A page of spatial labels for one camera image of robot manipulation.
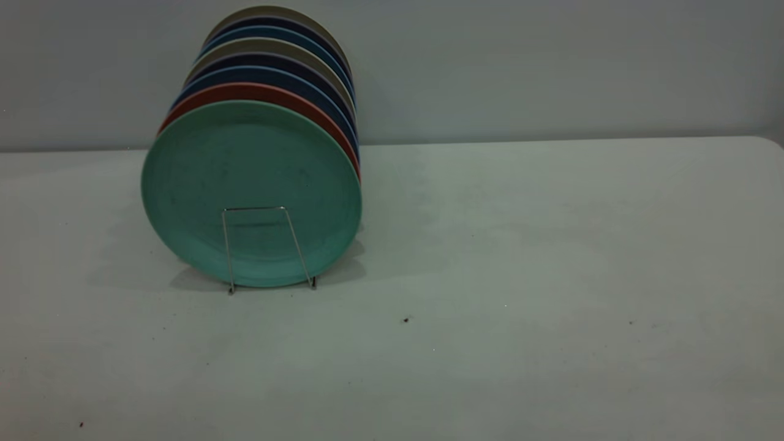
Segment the plate stand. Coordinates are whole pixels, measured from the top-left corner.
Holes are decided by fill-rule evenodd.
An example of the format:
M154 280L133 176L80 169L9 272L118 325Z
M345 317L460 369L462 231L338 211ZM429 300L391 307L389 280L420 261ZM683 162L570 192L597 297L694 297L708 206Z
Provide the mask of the plate stand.
M250 208L224 208L223 212L221 212L220 217L223 220L223 238L226 239L226 263L229 266L229 295L233 295L234 291L237 290L237 286L234 284L234 273L231 271L231 250L229 247L229 231L228 227L226 226L226 213L232 213L235 211L263 211L263 210L282 210L283 213L286 215L286 220L289 222L289 228L292 231L292 237L294 238L294 246L296 247L296 252L299 254L299 261L302 262L302 269L305 270L305 277L307 277L307 284L310 286L312 290L316 289L316 276L314 275L312 278L310 277L310 273L307 272L307 265L305 265L305 256L302 254L302 250L299 248L299 241L296 239L296 233L294 232L294 224L292 224L292 218L289 216L289 210L284 206L259 206L259 207L250 207Z

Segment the beige plate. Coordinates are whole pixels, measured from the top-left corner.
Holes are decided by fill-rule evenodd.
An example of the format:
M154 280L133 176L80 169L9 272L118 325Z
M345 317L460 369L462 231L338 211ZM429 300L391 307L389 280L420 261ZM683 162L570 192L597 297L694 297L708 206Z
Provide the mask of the beige plate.
M335 40L335 38L332 37L332 34L330 34L329 31L324 29L324 27L321 26L318 22L316 22L316 20L313 20L307 15L303 13L298 13L295 10L284 8L281 6L253 6L247 9L239 10L236 13L229 15L228 17L221 20L221 22L218 23L212 29L212 31L210 31L202 47L206 45L207 42L209 42L212 39L212 37L214 37L215 34L220 32L223 28L231 25L236 21L244 20L246 18L253 18L255 16L276 16L280 18L285 18L286 20L296 21L300 24L309 27L314 32L317 32L321 37L324 37L324 40L326 40L330 45L332 45L333 48L335 48L337 53L343 58L343 62L345 63L346 67L348 67L349 71L347 72L347 74L351 75L351 66L349 66L348 64L348 58L346 58L346 54L343 53L343 50L340 48L340 45L338 44L337 40Z
M311 51L276 38L240 38L217 46L196 60L196 63L191 68L191 73L185 78L185 83L183 85L187 84L191 78L213 61L239 53L255 52L276 53L278 55L287 56L288 58L305 64L324 76L329 84L335 88L340 97L343 98L343 101L346 102L346 106L351 109L351 117L356 121L357 109L354 108L354 102L351 100L351 95L348 92L348 89L346 89L346 85L340 81L340 77L335 71Z

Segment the teal plate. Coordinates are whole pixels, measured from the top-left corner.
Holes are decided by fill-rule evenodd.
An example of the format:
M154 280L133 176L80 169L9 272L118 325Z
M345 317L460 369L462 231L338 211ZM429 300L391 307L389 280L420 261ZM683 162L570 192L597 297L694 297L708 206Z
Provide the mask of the teal plate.
M245 100L205 105L167 127L147 153L142 200L174 254L226 282L224 209L285 206L311 276L345 253L362 212L357 174L328 133L289 109ZM283 211L226 219L236 284L307 279Z

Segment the stack of plates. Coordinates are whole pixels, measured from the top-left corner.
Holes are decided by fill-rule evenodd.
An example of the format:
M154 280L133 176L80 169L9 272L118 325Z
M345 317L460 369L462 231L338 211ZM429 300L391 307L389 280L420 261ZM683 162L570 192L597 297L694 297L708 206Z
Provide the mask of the stack of plates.
M345 54L311 18L259 6L210 32L147 155L142 198L187 263L238 285L282 286L307 279L286 212L232 209L284 206L313 277L356 235L359 179Z

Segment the red plate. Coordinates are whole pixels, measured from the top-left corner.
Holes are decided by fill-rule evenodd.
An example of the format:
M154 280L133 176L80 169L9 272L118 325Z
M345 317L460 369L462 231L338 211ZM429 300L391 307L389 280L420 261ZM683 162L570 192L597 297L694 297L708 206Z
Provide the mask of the red plate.
M349 143L348 138L346 138L346 135L343 134L337 124L310 101L291 93L288 90L266 84L255 82L228 82L195 93L177 104L177 106L169 112L169 115L166 116L166 120L161 124L161 128L158 129L158 135L160 135L163 129L175 119L195 108L199 108L205 104L229 100L266 101L267 103L277 104L293 110L315 122L340 144L340 147L348 156L351 164L354 165L354 170L357 171L357 178L361 180L357 156L354 154L354 149L351 148L351 143Z

